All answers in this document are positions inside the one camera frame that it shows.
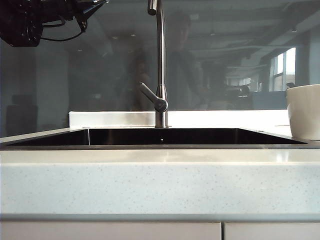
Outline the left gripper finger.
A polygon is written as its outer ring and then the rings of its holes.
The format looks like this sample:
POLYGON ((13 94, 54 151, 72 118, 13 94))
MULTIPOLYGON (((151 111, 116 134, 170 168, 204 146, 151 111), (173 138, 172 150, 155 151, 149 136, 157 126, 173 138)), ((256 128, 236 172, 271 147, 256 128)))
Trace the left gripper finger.
POLYGON ((84 14, 93 14, 104 4, 108 4, 109 0, 84 0, 82 2, 82 12, 84 14))

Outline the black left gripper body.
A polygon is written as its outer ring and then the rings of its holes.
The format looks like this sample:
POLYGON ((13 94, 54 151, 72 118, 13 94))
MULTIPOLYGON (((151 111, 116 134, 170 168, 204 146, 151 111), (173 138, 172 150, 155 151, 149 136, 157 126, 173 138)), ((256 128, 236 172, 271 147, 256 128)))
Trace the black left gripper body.
POLYGON ((42 22, 71 21, 75 18, 78 23, 86 23, 88 18, 84 11, 87 6, 87 0, 43 0, 42 22))

